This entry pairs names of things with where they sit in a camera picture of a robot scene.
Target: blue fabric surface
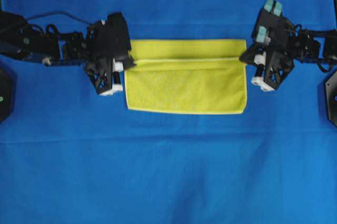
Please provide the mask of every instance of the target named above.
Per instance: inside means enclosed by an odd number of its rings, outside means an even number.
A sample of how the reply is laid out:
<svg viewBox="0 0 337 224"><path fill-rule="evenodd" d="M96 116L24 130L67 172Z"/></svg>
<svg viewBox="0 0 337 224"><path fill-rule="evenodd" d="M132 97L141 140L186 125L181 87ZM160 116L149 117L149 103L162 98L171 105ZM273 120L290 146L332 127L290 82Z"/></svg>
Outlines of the blue fabric surface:
<svg viewBox="0 0 337 224"><path fill-rule="evenodd" d="M250 43L264 1L4 0L4 10L91 22L122 11L133 39ZM332 0L278 1L294 23L335 27ZM86 28L63 16L34 23ZM128 111L124 94L98 97L80 67L0 64L17 74L0 125L1 224L337 222L337 129L315 65L296 63L274 93L249 84L242 115L195 116Z"/></svg>

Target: white plastic part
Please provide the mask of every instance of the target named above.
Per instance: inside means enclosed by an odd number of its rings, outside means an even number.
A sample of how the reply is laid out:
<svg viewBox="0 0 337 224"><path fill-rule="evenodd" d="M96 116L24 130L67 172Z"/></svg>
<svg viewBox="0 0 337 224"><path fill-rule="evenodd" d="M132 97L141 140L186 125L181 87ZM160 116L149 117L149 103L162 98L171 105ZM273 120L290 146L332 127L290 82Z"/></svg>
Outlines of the white plastic part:
<svg viewBox="0 0 337 224"><path fill-rule="evenodd" d="M52 65L52 62L51 62L51 57L45 57L42 59L42 64L43 65L46 65L46 66L49 66L49 65Z"/></svg>
<svg viewBox="0 0 337 224"><path fill-rule="evenodd" d="M264 52L262 55L261 54L255 55L254 63L256 63L257 65L265 65L266 56L267 56L266 52Z"/></svg>
<svg viewBox="0 0 337 224"><path fill-rule="evenodd" d="M112 60L112 72L121 73L124 70L122 62L116 62L115 59Z"/></svg>
<svg viewBox="0 0 337 224"><path fill-rule="evenodd" d="M118 93L120 91L123 91L123 86L121 84L113 84L112 88L110 90L107 90L103 93L101 93L101 96L112 96L114 93Z"/></svg>
<svg viewBox="0 0 337 224"><path fill-rule="evenodd" d="M123 91L123 86L121 84L114 84L114 85L112 85L112 91L114 93L119 92L119 91Z"/></svg>
<svg viewBox="0 0 337 224"><path fill-rule="evenodd" d="M263 77L252 77L252 84L260 86L263 91L275 91L270 85L263 81Z"/></svg>

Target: yellow cloth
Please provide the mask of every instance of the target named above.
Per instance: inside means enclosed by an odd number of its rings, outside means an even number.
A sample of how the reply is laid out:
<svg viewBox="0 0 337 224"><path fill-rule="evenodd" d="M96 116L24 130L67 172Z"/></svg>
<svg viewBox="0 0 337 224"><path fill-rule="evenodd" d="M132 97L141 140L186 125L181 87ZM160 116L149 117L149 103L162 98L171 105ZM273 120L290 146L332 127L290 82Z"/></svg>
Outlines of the yellow cloth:
<svg viewBox="0 0 337 224"><path fill-rule="evenodd" d="M125 71L129 109L240 114L247 102L244 40L132 40Z"/></svg>

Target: microfiber cloth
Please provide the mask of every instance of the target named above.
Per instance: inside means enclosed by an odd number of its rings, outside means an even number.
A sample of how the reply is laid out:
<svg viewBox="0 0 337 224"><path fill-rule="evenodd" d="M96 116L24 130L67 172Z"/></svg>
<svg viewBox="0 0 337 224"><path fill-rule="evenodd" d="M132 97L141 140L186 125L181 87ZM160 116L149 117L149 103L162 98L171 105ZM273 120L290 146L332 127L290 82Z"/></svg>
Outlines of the microfiber cloth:
<svg viewBox="0 0 337 224"><path fill-rule="evenodd" d="M133 40L125 72L129 109L241 114L247 102L244 40Z"/></svg>

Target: black bracket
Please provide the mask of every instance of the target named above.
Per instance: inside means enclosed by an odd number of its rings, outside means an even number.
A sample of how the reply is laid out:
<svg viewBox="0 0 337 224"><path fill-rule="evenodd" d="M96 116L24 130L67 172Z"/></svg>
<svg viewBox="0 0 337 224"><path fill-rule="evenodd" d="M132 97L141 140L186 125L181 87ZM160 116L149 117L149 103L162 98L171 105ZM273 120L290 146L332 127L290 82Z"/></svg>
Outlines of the black bracket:
<svg viewBox="0 0 337 224"><path fill-rule="evenodd" d="M13 109L14 83L9 74L0 68L0 123Z"/></svg>
<svg viewBox="0 0 337 224"><path fill-rule="evenodd" d="M337 73L325 82L325 94L328 118L337 126Z"/></svg>
<svg viewBox="0 0 337 224"><path fill-rule="evenodd" d="M293 68L294 62L287 54L274 50L266 60L264 82L276 90Z"/></svg>

